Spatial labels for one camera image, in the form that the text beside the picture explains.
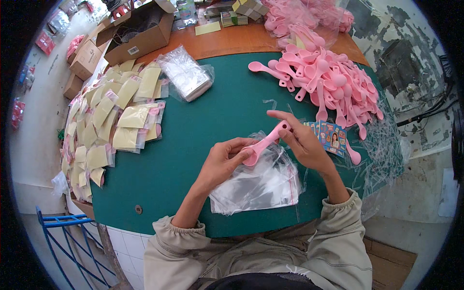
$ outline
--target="person's left hand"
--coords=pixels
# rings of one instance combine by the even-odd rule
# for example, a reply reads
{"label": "person's left hand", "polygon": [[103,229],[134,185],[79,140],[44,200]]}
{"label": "person's left hand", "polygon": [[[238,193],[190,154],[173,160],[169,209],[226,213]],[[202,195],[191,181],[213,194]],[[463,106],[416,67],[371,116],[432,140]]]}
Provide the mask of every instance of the person's left hand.
{"label": "person's left hand", "polygon": [[252,138],[234,138],[229,141],[216,143],[209,151],[209,155],[201,168],[196,185],[202,192],[210,193],[216,186],[226,181],[232,172],[243,161],[250,157],[252,149],[243,147],[256,144],[258,140]]}

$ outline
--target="peeling wall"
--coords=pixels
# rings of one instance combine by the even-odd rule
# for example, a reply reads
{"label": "peeling wall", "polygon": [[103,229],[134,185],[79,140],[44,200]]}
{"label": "peeling wall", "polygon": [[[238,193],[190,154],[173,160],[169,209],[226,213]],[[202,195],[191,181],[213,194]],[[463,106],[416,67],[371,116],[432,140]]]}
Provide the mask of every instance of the peeling wall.
{"label": "peeling wall", "polygon": [[[445,90],[438,58],[445,52],[415,3],[350,0],[347,9],[355,21],[350,35],[376,72],[395,121],[407,120],[433,106],[437,95]],[[400,127],[401,135],[410,141],[411,157],[450,148],[452,122],[449,109],[428,121]]]}

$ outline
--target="hand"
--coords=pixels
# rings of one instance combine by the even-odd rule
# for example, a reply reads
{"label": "hand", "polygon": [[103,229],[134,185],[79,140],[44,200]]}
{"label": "hand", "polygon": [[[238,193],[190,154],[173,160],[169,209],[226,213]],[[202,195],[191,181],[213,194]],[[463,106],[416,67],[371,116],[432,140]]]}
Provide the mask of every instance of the hand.
{"label": "hand", "polygon": [[327,155],[310,127],[301,124],[291,113],[269,110],[267,115],[286,120],[293,128],[293,133],[284,129],[280,130],[279,136],[290,146],[301,164],[322,174],[332,172],[335,169],[332,159]]}
{"label": "hand", "polygon": [[255,139],[237,137],[216,143],[209,151],[195,185],[208,195],[216,186],[226,181],[238,165],[250,157],[253,150],[241,151],[243,147],[257,142]]}

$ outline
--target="person's right hand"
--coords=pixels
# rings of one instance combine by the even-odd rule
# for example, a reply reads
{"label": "person's right hand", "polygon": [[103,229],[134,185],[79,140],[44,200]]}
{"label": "person's right hand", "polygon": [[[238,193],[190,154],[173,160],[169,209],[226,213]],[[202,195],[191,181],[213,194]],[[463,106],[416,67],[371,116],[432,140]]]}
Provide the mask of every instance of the person's right hand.
{"label": "person's right hand", "polygon": [[293,133],[282,129],[279,131],[279,136],[290,146],[293,154],[302,165],[323,174],[335,169],[332,159],[310,127],[301,124],[291,113],[269,110],[267,115],[286,120],[290,124]]}

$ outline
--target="jacket sleeve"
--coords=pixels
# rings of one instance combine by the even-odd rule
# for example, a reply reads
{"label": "jacket sleeve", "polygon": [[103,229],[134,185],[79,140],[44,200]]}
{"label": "jacket sleeve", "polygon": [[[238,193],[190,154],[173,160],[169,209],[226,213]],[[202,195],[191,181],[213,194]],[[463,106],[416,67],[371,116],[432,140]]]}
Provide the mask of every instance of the jacket sleeve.
{"label": "jacket sleeve", "polygon": [[204,263],[190,254],[210,243],[205,224],[197,221],[195,228],[182,229],[173,226],[172,219],[166,216],[153,223],[156,234],[148,240],[143,255],[145,289],[188,289],[205,269]]}
{"label": "jacket sleeve", "polygon": [[343,289],[372,288],[372,264],[362,241],[361,199],[347,188],[350,198],[341,204],[322,200],[321,221],[309,239],[308,261],[301,266]]}

